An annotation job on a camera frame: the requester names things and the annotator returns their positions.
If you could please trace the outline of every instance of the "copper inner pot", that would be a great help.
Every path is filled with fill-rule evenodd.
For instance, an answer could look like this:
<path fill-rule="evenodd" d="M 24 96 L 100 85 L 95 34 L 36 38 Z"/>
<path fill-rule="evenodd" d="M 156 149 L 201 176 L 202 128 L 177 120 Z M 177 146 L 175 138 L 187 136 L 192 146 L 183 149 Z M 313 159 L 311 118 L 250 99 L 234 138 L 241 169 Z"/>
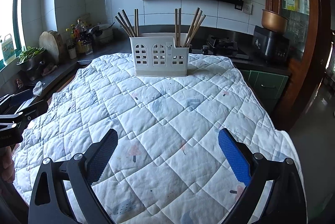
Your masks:
<path fill-rule="evenodd" d="M 263 9 L 262 26 L 273 32 L 284 34 L 288 19 L 278 13 Z"/>

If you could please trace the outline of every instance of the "quilted mat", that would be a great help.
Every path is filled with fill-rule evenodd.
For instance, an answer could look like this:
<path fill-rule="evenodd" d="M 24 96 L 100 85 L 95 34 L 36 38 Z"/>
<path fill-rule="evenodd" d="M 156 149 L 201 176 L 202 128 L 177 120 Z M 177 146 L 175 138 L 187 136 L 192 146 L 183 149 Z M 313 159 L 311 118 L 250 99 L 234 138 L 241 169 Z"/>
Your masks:
<path fill-rule="evenodd" d="M 253 153 L 294 159 L 303 181 L 288 134 L 275 130 L 229 58 L 190 54 L 188 76 L 166 78 L 135 76 L 131 54 L 101 56 L 53 94 L 48 111 L 24 131 L 14 185 L 29 203 L 43 158 L 69 160 L 113 128 L 119 144 L 92 188 L 115 222 L 221 223 L 244 189 L 218 145 L 223 127 Z M 69 182 L 65 188 L 85 223 Z"/>

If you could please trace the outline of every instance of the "blue gripper pad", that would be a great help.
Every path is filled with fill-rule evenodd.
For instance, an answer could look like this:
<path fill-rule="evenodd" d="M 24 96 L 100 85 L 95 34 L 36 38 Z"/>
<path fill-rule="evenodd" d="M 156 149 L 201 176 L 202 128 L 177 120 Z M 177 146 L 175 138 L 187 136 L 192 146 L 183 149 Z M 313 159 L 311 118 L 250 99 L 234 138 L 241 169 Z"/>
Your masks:
<path fill-rule="evenodd" d="M 232 135 L 227 129 L 224 128 L 220 130 L 218 137 L 219 146 L 231 166 L 237 180 L 239 182 L 243 182 L 245 186 L 248 186 L 251 180 L 249 163 L 232 138 Z"/>

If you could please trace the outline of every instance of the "wooden cutting board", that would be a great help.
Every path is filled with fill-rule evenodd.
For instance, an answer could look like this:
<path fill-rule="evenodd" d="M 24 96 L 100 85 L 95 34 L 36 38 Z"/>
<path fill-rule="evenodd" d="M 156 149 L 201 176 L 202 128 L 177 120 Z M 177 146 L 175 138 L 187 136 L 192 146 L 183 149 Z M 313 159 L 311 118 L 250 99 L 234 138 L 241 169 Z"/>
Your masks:
<path fill-rule="evenodd" d="M 45 31 L 39 39 L 39 46 L 44 47 L 55 65 L 64 63 L 67 52 L 63 44 L 62 36 L 56 31 Z"/>

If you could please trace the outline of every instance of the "white plastic utensil caddy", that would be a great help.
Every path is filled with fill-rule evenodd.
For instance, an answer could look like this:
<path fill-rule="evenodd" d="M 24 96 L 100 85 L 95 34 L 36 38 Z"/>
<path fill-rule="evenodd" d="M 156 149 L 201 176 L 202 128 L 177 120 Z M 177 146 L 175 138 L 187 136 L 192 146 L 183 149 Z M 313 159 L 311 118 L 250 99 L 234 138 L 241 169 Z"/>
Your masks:
<path fill-rule="evenodd" d="M 175 33 L 145 33 L 130 38 L 135 75 L 186 76 L 189 48 L 175 47 Z M 187 34 L 180 34 L 184 42 Z"/>

